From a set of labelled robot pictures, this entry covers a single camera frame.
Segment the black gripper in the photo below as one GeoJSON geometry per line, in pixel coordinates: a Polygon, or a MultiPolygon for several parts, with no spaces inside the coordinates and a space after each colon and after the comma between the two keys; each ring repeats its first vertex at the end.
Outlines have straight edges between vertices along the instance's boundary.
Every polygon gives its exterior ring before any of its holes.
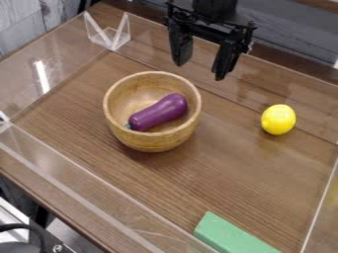
{"type": "MultiPolygon", "coordinates": [[[[238,0],[168,0],[165,4],[168,16],[185,24],[208,29],[215,35],[240,33],[242,42],[226,39],[216,52],[211,72],[216,81],[223,80],[234,70],[242,51],[248,53],[252,48],[255,22],[238,14],[238,0]]],[[[192,56],[192,34],[175,20],[168,21],[168,44],[171,59],[176,66],[183,66],[192,56]]]]}

